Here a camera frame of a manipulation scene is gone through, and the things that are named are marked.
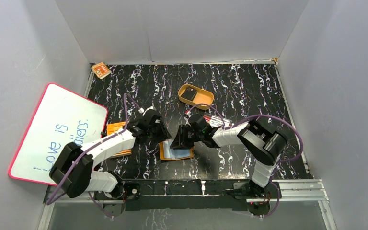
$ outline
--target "black table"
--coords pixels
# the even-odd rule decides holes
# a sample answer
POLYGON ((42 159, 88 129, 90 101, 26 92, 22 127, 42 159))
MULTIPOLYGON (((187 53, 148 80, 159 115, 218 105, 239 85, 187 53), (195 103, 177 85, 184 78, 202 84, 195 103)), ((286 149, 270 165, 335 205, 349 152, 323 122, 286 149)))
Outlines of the black table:
MULTIPOLYGON (((190 108, 178 100, 178 90, 186 83, 212 92, 214 105, 224 117, 236 123, 248 115, 269 114, 290 123, 274 64, 207 64, 207 65, 111 65, 112 75, 94 77, 88 98, 108 108, 107 123, 125 120, 123 93, 129 93, 141 107, 154 106, 165 118, 174 138, 183 114, 190 108)), ((130 105, 129 115, 135 115, 130 105)), ((289 138, 282 159, 299 150, 293 132, 277 121, 289 138)), ((132 155, 108 159, 101 167, 113 170, 124 179, 244 179, 250 178, 254 157, 243 146, 210 149, 195 144, 195 156, 187 160, 161 161, 157 143, 132 149, 132 155)), ((283 164, 276 179, 311 179, 302 159, 283 164)))

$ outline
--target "white robotic arm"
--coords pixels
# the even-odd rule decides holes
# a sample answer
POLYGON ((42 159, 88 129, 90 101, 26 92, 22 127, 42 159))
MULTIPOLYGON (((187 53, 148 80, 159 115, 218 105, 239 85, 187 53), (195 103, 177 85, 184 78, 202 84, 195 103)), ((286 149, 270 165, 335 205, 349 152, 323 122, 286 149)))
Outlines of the white robotic arm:
MULTIPOLYGON (((256 158, 252 181, 262 189, 267 186, 279 156, 287 145, 283 135, 256 120, 230 127, 211 127, 200 114, 189 116, 187 113, 186 120, 186 125, 179 126, 170 148, 189 149, 198 141, 210 148, 243 144, 256 158)), ((125 129, 110 136, 82 146, 73 142, 67 144, 50 171, 50 177, 59 184, 76 158, 86 153, 61 186, 63 190, 70 198, 85 191, 104 191, 119 197, 124 191, 123 180, 113 172, 94 171, 95 166, 117 152, 148 140, 162 142, 169 138, 171 136, 161 115, 154 109, 148 109, 142 119, 129 122, 125 129)))

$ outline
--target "gray wall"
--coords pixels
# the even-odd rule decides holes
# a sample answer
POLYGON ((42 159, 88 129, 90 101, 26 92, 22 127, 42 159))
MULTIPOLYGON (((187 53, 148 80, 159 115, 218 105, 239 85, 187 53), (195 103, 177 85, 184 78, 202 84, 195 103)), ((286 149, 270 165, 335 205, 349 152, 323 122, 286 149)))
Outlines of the gray wall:
POLYGON ((368 229, 368 1, 311 0, 279 59, 339 229, 368 229))
POLYGON ((11 179, 9 164, 45 85, 78 93, 89 63, 53 0, 0 0, 0 229, 36 229, 46 185, 11 179))
POLYGON ((90 62, 278 57, 308 0, 56 0, 90 62))

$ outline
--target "purple cable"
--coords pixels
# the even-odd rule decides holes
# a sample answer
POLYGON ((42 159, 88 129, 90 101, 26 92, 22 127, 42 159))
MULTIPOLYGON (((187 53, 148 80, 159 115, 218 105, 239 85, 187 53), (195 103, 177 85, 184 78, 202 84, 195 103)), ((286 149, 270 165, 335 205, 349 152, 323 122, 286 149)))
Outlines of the purple cable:
POLYGON ((124 106, 125 106, 125 126, 123 127, 123 130, 120 131, 119 133, 114 133, 112 135, 109 135, 108 137, 106 137, 102 142, 98 142, 94 145, 92 145, 91 147, 89 147, 87 150, 85 150, 84 152, 82 152, 77 158, 76 160, 73 162, 73 164, 70 166, 70 168, 67 170, 66 174, 64 175, 63 179, 61 179, 60 183, 58 183, 56 189, 54 190, 53 194, 51 195, 51 197, 47 200, 46 205, 51 205, 53 202, 55 202, 56 200, 58 200, 60 197, 62 197, 64 193, 62 193, 61 195, 55 197, 57 195, 57 193, 59 192, 59 190, 61 189, 62 185, 64 184, 64 182, 66 181, 66 179, 68 178, 68 176, 70 175, 71 171, 75 168, 75 166, 77 165, 77 163, 81 160, 81 158, 87 154, 89 151, 91 151, 92 149, 94 149, 95 147, 98 147, 101 143, 108 141, 109 139, 115 137, 116 135, 122 134, 123 132, 125 132, 127 130, 127 123, 128 123, 128 114, 127 114, 127 100, 126 100, 126 96, 128 96, 135 104, 137 104, 135 102, 135 100, 133 100, 132 97, 130 97, 130 95, 128 95, 127 93, 124 93, 124 106))
POLYGON ((267 215, 265 215, 264 217, 268 217, 270 215, 272 215, 277 207, 278 207, 278 204, 280 203, 280 189, 276 186, 276 184, 274 184, 273 182, 270 182, 270 184, 272 184, 274 187, 276 187, 277 189, 277 202, 276 202, 276 205, 274 206, 273 210, 271 210, 267 215))
POLYGON ((291 130, 293 130, 293 132, 296 134, 297 136, 297 139, 299 140, 299 143, 300 143, 300 149, 299 149, 299 152, 298 154, 291 158, 291 159, 286 159, 286 160, 281 160, 281 161, 278 161, 277 162, 277 165, 278 164, 281 164, 281 163, 285 163, 285 162, 292 162, 292 161, 295 161, 297 160, 301 155, 302 155, 302 151, 304 150, 304 144, 302 143, 302 137, 301 135, 298 133, 298 131, 292 126, 290 125, 287 121, 283 120, 283 119, 280 119, 276 116, 271 116, 271 115, 266 115, 266 114, 256 114, 256 115, 252 115, 252 116, 248 116, 247 118, 243 119, 242 121, 236 123, 233 127, 236 127, 244 122, 247 122, 247 121, 250 121, 252 120, 253 118, 258 118, 258 117, 268 117, 268 118, 271 118, 273 120, 276 120, 276 121, 279 121, 281 123, 283 123, 284 125, 286 125, 287 127, 289 127, 291 130))
POLYGON ((107 216, 107 217, 109 217, 109 218, 111 218, 111 219, 113 219, 114 218, 114 216, 111 214, 111 213, 109 213, 109 212, 107 212, 107 211, 105 211, 105 209, 103 209, 102 207, 101 207, 101 205, 100 204, 98 204, 98 202, 96 202, 96 200, 94 199, 94 197, 92 196, 92 194, 91 194, 91 192, 88 192, 88 195, 90 196, 90 198, 91 198, 91 200, 94 202, 94 204, 107 216))
POLYGON ((218 112, 218 110, 217 110, 215 107, 213 107, 212 105, 210 105, 210 104, 198 103, 198 104, 196 104, 196 105, 193 105, 193 107, 191 107, 188 111, 189 111, 189 112, 191 112, 191 110, 193 110, 195 107, 197 107, 197 106, 199 106, 199 105, 206 105, 206 106, 208 106, 209 108, 213 109, 213 110, 214 110, 214 111, 219 115, 219 117, 221 118, 221 120, 222 120, 222 127, 224 127, 224 126, 225 126, 225 120, 223 119, 223 117, 222 117, 221 113, 219 113, 219 112, 218 112))
POLYGON ((133 98, 129 94, 124 93, 123 94, 123 98, 126 99, 126 97, 128 97, 130 99, 130 101, 133 102, 133 104, 135 104, 135 106, 136 106, 137 109, 140 109, 139 104, 135 100, 133 100, 133 98))

